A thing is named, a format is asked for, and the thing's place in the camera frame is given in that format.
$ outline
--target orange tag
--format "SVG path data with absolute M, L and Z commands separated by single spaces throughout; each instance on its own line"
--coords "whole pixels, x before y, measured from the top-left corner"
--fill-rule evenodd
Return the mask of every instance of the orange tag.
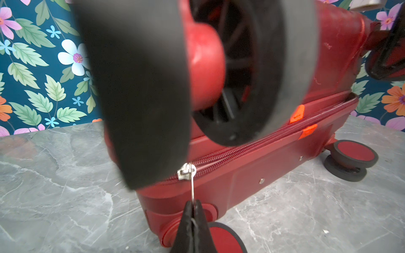
M 318 127 L 318 124 L 313 124 L 305 129 L 303 129 L 303 133 L 301 134 L 300 138 L 298 138 L 298 139 L 300 140 L 302 138 L 307 137 L 308 135 L 311 135 L 316 130 L 317 127 Z
M 304 117 L 304 111 L 305 105 L 302 104 L 298 106 L 295 112 L 291 115 L 290 124 L 302 120 Z

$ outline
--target zipper teeth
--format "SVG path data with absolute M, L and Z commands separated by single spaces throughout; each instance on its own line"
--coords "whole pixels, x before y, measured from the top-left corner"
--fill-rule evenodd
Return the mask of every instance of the zipper teeth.
M 203 165 L 215 162 L 217 160 L 223 159 L 220 162 L 213 164 L 203 170 L 200 170 L 200 171 L 197 170 L 197 173 L 194 176 L 194 178 L 198 178 L 198 177 L 207 175 L 207 174 L 215 171 L 219 167 L 245 155 L 248 152 L 255 151 L 265 145 L 268 145 L 271 142 L 275 142 L 275 141 L 285 137 L 285 135 L 295 133 L 295 132 L 299 131 L 299 130 L 297 130 L 297 128 L 308 127 L 317 121 L 321 121 L 321 120 L 329 117 L 330 115 L 332 115 L 337 108 L 343 107 L 352 101 L 354 101 L 354 99 L 347 101 L 347 102 L 340 103 L 336 106 L 329 107 L 328 109 L 318 113 L 317 115 L 314 115 L 310 118 L 297 122 L 294 125 L 294 127 L 292 127 L 292 128 L 291 128 L 291 125 L 286 125 L 286 126 L 283 126 L 280 130 L 278 130 L 262 139 L 259 139 L 257 141 L 254 141 L 254 142 L 251 142 L 251 143 L 248 143 L 248 144 L 236 147 L 236 148 L 230 148 L 225 151 L 220 150 L 220 151 L 208 154 L 198 160 L 192 161 L 193 165 L 195 165 L 196 167 L 199 167 L 199 166 L 203 166 Z M 173 175 L 173 176 L 167 178 L 165 181 L 178 181 L 178 180 L 179 179 L 178 179 L 177 175 Z

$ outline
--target white object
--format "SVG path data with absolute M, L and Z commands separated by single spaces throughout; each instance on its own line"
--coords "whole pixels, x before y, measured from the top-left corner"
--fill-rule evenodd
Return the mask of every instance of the white object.
M 387 0 L 353 0 L 350 4 L 351 11 L 371 11 L 381 9 Z

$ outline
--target white flower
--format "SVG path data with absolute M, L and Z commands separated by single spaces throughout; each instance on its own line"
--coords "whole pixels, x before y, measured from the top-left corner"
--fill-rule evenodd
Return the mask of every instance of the white flower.
M 72 64 L 72 72 L 77 76 L 84 75 L 84 68 L 90 69 L 89 59 L 87 58 L 86 48 L 83 43 L 76 48 L 76 45 L 71 40 L 62 41 L 62 47 L 65 52 L 60 52 L 58 54 L 58 59 L 60 63 L 64 65 Z

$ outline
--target orange flower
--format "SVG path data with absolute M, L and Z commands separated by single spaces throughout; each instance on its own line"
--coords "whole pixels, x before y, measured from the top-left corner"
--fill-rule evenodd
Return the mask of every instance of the orange flower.
M 383 104 L 388 104 L 384 106 L 384 109 L 389 113 L 396 111 L 398 116 L 405 116 L 405 83 L 402 85 L 402 89 L 394 86 L 387 93 L 390 96 L 383 96 L 381 101 Z
M 2 121 L 8 121 L 10 119 L 10 115 L 6 113 L 13 113 L 11 106 L 4 104 L 5 102 L 7 101 L 0 96 L 0 120 Z

